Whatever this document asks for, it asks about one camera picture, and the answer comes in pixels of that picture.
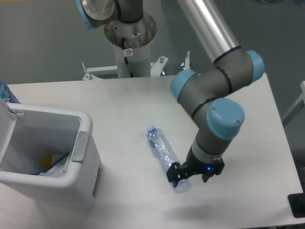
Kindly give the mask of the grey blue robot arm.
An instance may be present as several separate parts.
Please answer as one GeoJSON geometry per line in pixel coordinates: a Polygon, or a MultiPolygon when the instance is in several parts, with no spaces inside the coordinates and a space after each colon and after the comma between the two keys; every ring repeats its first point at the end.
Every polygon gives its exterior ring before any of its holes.
{"type": "MultiPolygon", "coordinates": [[[[211,0],[178,2],[205,48],[214,68],[197,74],[189,67],[176,74],[171,92],[198,127],[184,163],[170,162],[167,179],[174,187],[201,175],[204,182],[221,174],[222,155],[239,133],[244,112],[228,95],[249,86],[264,74],[264,61],[255,51],[244,51],[211,0]]],[[[143,11],[141,0],[78,0],[78,11],[88,28],[103,26],[108,41],[117,48],[120,78],[151,73],[148,54],[136,50],[155,38],[156,23],[143,11]]]]}

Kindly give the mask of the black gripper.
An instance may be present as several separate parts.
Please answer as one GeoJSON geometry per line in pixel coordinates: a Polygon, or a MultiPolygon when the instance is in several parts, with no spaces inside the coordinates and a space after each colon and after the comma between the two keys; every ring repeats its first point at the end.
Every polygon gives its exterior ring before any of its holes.
{"type": "Polygon", "coordinates": [[[168,182],[174,188],[185,184],[187,178],[194,175],[202,175],[202,180],[206,183],[214,175],[220,175],[225,164],[222,158],[215,159],[215,155],[209,154],[198,145],[192,145],[184,164],[173,162],[166,172],[168,182]]]}

